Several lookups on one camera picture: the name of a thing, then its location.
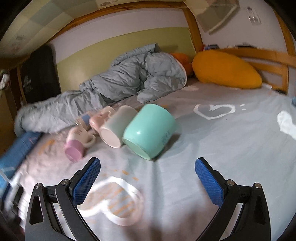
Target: bed sheet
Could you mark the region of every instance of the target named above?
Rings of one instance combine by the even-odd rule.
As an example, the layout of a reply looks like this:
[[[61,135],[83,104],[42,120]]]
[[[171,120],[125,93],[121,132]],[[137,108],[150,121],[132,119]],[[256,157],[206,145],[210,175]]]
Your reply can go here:
[[[101,172],[78,209],[100,240],[195,240],[218,209],[194,171],[195,160],[204,157],[225,179],[262,184],[275,241],[296,212],[296,109],[291,98],[265,88],[241,90],[191,79],[154,103],[166,105],[178,123],[154,161],[126,146],[113,149],[98,137],[86,156],[72,163],[62,151],[68,131],[44,135],[18,171],[25,189],[21,218],[26,218],[37,182],[56,185],[94,156]],[[140,106],[132,96],[114,108],[124,104]],[[222,237],[230,234],[240,208]]]

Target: teal mug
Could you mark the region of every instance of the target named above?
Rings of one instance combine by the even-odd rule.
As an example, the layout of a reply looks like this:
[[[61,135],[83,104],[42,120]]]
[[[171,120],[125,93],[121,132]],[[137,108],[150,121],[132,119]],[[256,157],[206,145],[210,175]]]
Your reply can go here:
[[[151,160],[165,147],[176,130],[174,117],[156,104],[146,104],[126,127],[122,141],[134,153]]]

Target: metal bolt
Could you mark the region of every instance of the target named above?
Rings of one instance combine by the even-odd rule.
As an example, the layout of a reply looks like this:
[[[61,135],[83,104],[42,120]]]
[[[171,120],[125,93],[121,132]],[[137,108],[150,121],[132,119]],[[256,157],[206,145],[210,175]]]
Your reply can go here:
[[[38,188],[40,188],[41,187],[41,183],[37,183],[36,185],[35,185],[35,188],[36,189],[38,189]]]
[[[255,187],[257,187],[257,188],[261,188],[262,186],[261,186],[260,183],[255,183]]]
[[[61,184],[63,186],[66,186],[68,183],[69,183],[69,180],[68,179],[64,179],[63,181],[61,181]]]
[[[229,186],[233,186],[235,184],[235,182],[233,180],[229,179],[229,180],[227,180],[227,184]]]

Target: green panel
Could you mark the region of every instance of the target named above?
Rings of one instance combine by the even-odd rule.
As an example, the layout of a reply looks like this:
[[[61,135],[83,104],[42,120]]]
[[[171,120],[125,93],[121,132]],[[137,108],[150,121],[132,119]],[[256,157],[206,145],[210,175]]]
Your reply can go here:
[[[57,64],[62,92],[77,90],[83,81],[106,71],[112,60],[122,53],[154,42],[164,52],[185,53],[191,59],[195,56],[187,28],[155,28],[113,37],[84,48]]]

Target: yellow cushion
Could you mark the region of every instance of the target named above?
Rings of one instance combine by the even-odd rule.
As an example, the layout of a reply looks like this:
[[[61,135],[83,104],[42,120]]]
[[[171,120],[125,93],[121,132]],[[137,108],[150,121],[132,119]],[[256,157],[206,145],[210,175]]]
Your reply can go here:
[[[262,78],[246,61],[232,54],[207,50],[198,52],[192,62],[195,76],[202,83],[215,83],[242,89],[258,88]]]

